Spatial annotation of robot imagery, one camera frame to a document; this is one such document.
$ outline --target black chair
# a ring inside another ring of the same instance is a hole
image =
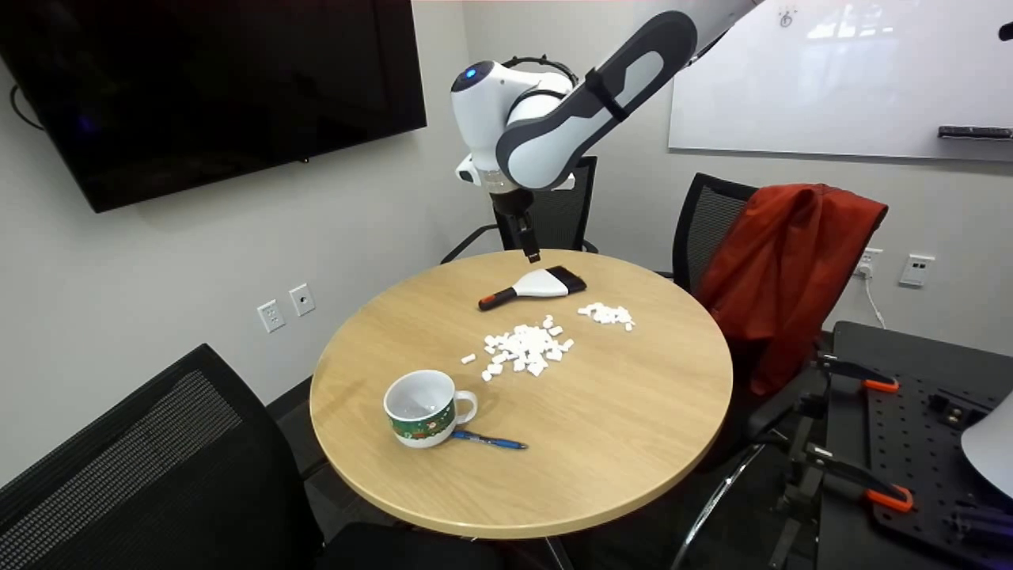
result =
[[[755,188],[696,173],[670,240],[670,279],[675,286],[696,291],[714,252],[724,240],[737,212],[751,202]]]
[[[0,568],[502,568],[483,545],[349,526],[324,545],[279,424],[201,346],[0,492]]]
[[[732,180],[723,180],[714,173],[694,178],[684,212],[679,219],[675,248],[670,248],[670,279],[681,288],[701,295],[701,283],[702,283],[714,255],[720,252],[724,234],[732,232],[735,219],[744,212],[744,204],[751,202],[755,193],[756,193],[756,188],[732,182]],[[769,399],[756,399],[744,385],[755,359],[737,354],[732,347],[732,362],[735,362],[732,407],[728,407],[728,418],[724,418],[724,428],[723,428],[716,450],[702,463],[702,479],[716,474],[720,484],[702,499],[701,517],[684,533],[684,540],[675,553],[670,570],[686,561],[690,545],[696,540],[701,530],[714,518],[716,506],[744,479],[744,470],[756,463],[769,463],[762,456],[766,450],[785,450],[793,442],[789,432],[795,430],[797,416],[807,411],[803,406],[813,402],[811,399],[813,385],[821,385],[821,366],[826,366],[826,362],[832,362],[832,359],[822,354],[813,337],[811,366],[803,366],[797,375],[793,375],[793,382],[785,382]]]
[[[592,212],[592,188],[594,188],[594,155],[586,155],[572,166],[572,191],[545,191],[545,193],[494,193],[498,225],[476,227],[466,240],[459,240],[439,264],[455,258],[469,250],[485,232],[502,232],[505,250],[523,250],[527,234],[531,234],[536,248],[555,250],[600,250],[586,240],[586,225]]]

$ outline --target whiteboard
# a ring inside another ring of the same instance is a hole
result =
[[[1013,0],[766,0],[675,76],[670,147],[1013,162]]]

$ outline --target table leg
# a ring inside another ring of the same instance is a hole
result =
[[[545,538],[551,556],[558,561],[558,570],[572,570],[564,540]]]

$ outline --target cable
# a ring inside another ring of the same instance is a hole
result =
[[[20,93],[24,93],[24,85],[10,85],[10,107],[13,107],[13,114],[20,114],[20,118],[24,118],[25,122],[31,122],[34,130],[46,130],[40,122],[34,122],[34,121],[24,112]]]
[[[862,295],[864,295],[867,308],[877,312],[880,330],[887,330],[887,316],[885,316],[885,310],[877,308],[875,291],[872,291],[872,286],[867,286],[872,279],[867,279],[867,276],[859,276],[859,283],[862,283]]]
[[[520,64],[555,67],[558,74],[564,74],[564,76],[575,85],[572,68],[570,68],[568,64],[561,64],[561,61],[549,61],[549,55],[542,55],[542,58],[510,58],[510,61],[505,61],[505,67],[520,67]]]

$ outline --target round table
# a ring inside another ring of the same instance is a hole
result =
[[[540,266],[568,266],[590,288],[476,308]],[[594,301],[627,308],[632,330],[581,312]],[[483,381],[485,336],[545,316],[558,337],[572,337],[564,362],[540,375],[506,366]],[[414,366],[447,369],[479,394],[472,430],[529,450],[403,447],[379,399]],[[542,250],[536,266],[505,250],[405,279],[349,316],[311,382],[313,432],[332,469],[383,513],[463,538],[555,538],[641,510],[690,474],[728,402],[732,354],[714,316],[669,279],[581,250]]]

